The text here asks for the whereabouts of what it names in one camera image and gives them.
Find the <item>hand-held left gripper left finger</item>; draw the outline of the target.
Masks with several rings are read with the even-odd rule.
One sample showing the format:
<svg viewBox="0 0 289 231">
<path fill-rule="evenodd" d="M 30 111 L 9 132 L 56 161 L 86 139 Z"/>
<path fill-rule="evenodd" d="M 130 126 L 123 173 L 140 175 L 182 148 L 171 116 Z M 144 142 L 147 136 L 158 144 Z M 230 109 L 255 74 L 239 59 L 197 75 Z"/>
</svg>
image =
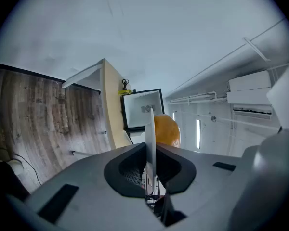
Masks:
<svg viewBox="0 0 289 231">
<path fill-rule="evenodd" d="M 40 186 L 25 201 L 7 201 L 25 230 L 160 231 L 164 225 L 145 203 L 143 188 L 119 171 L 125 158 L 137 154 L 146 164 L 144 143 L 83 158 Z"/>
</svg>

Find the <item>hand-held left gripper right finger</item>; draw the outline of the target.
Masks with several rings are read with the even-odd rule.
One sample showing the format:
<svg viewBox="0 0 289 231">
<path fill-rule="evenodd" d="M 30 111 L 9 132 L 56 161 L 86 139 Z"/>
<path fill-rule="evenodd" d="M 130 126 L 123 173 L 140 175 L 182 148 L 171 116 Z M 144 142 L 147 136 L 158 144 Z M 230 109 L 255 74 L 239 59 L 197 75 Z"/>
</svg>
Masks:
<svg viewBox="0 0 289 231">
<path fill-rule="evenodd" d="M 166 184 L 175 211 L 184 218 L 160 230 L 226 231 L 231 212 L 238 200 L 237 176 L 233 171 L 214 166 L 221 162 L 240 168 L 241 158 L 179 149 L 162 143 L 156 153 L 165 156 L 157 161 L 157 169 L 171 169 L 169 159 L 179 163 L 181 170 Z"/>
</svg>

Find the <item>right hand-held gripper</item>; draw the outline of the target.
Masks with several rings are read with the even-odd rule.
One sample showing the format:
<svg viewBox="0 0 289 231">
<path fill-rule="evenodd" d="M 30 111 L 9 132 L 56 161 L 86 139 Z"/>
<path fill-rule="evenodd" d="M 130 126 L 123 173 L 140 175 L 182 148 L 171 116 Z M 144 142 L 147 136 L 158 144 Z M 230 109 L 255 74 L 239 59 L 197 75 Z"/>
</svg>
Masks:
<svg viewBox="0 0 289 231">
<path fill-rule="evenodd" d="M 259 146 L 230 231 L 289 231 L 289 66 L 268 92 L 280 130 Z"/>
</svg>

